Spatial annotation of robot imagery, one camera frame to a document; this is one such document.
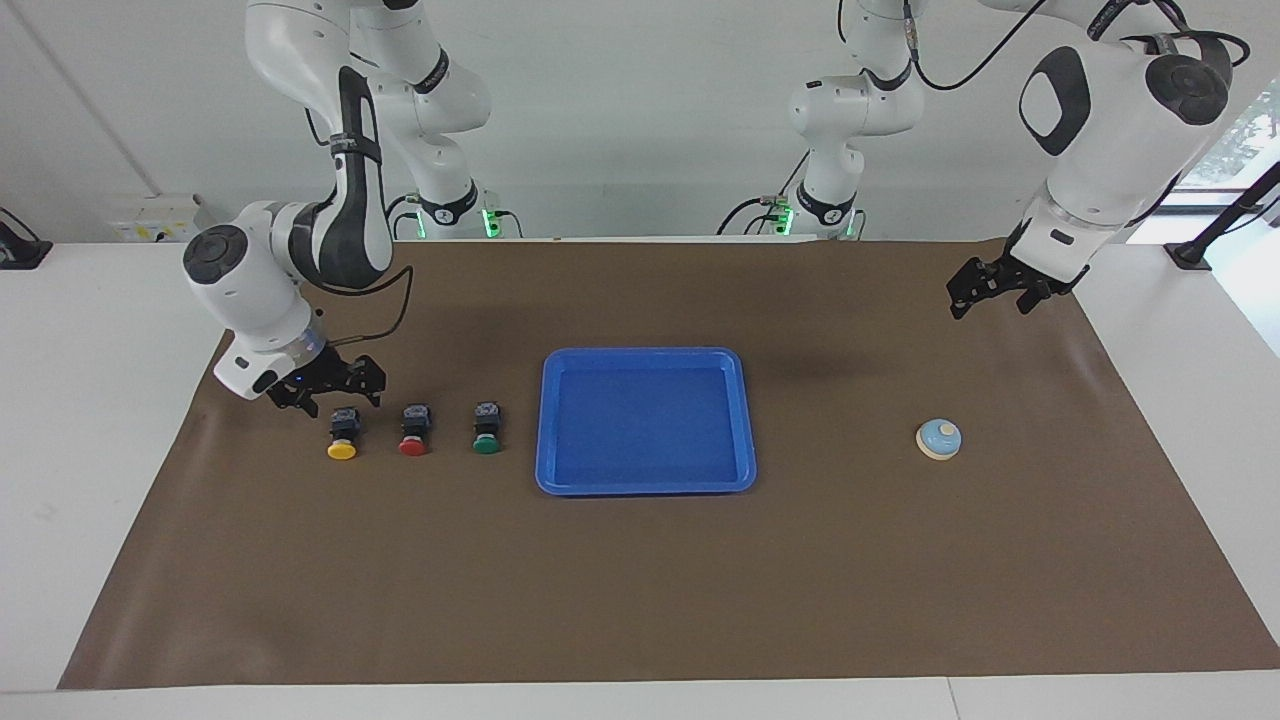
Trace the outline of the yellow push button switch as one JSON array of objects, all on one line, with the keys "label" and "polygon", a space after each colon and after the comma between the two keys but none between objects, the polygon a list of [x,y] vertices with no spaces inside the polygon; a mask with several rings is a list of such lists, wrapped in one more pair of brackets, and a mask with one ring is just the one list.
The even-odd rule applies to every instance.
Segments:
[{"label": "yellow push button switch", "polygon": [[358,409],[346,406],[335,409],[330,415],[326,456],[346,461],[358,454],[358,438],[362,433],[362,420]]}]

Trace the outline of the red push button switch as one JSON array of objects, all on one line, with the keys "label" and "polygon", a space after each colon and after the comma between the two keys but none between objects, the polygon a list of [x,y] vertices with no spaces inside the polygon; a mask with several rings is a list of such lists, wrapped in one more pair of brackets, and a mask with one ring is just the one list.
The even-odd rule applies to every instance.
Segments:
[{"label": "red push button switch", "polygon": [[433,411],[426,404],[411,404],[401,415],[402,438],[398,443],[401,454],[410,457],[430,452],[429,441],[433,429]]}]

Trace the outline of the light blue call bell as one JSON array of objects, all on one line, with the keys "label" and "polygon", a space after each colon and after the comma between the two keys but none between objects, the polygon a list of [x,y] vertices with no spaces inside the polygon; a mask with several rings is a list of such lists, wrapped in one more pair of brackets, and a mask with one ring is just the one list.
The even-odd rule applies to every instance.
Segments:
[{"label": "light blue call bell", "polygon": [[963,447],[963,433],[954,421],[943,418],[929,419],[915,430],[916,447],[936,461],[955,457]]}]

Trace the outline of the blue plastic tray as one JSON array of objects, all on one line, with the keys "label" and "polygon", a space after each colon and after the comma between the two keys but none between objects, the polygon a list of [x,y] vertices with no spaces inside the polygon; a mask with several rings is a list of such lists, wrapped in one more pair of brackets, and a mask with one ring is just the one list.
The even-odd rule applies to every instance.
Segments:
[{"label": "blue plastic tray", "polygon": [[740,356],[726,347],[556,350],[541,370],[534,477],[566,498],[753,488]]}]

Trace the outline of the black angled stand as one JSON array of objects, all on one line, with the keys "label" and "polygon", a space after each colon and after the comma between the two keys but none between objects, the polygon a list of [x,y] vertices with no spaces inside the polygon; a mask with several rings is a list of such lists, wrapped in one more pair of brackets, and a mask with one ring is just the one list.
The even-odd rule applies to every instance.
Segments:
[{"label": "black angled stand", "polygon": [[1274,195],[1276,187],[1280,187],[1280,160],[1276,160],[1193,240],[1183,243],[1165,243],[1165,252],[1179,269],[1210,272],[1212,266],[1204,260],[1210,246],[1224,234],[1243,228],[1245,225],[1242,223],[1243,217],[1260,211],[1266,213],[1266,209],[1260,204]]}]

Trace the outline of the bright window pane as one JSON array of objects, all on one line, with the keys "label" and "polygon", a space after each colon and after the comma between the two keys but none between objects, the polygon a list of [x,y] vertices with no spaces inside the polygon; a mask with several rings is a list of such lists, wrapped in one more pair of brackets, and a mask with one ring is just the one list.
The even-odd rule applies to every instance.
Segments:
[{"label": "bright window pane", "polygon": [[1187,193],[1245,190],[1280,159],[1280,76],[1231,123],[1175,187]]}]

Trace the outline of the brown table mat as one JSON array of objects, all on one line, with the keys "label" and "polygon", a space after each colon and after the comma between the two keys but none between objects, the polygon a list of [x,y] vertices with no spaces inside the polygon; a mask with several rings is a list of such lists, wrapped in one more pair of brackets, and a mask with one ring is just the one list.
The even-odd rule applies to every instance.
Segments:
[{"label": "brown table mat", "polygon": [[[60,688],[1280,669],[1076,300],[951,318],[945,282],[997,249],[402,245],[358,456],[201,380]],[[543,492],[547,356],[662,345],[741,357],[755,486]],[[947,461],[916,447],[934,418]]]}]

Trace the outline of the black clamp mount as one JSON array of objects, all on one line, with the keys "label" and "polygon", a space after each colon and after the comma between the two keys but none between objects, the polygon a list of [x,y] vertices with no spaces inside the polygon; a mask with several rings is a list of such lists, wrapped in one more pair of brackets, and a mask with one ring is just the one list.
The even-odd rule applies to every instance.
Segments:
[{"label": "black clamp mount", "polygon": [[52,246],[18,215],[0,206],[0,270],[33,270]]}]

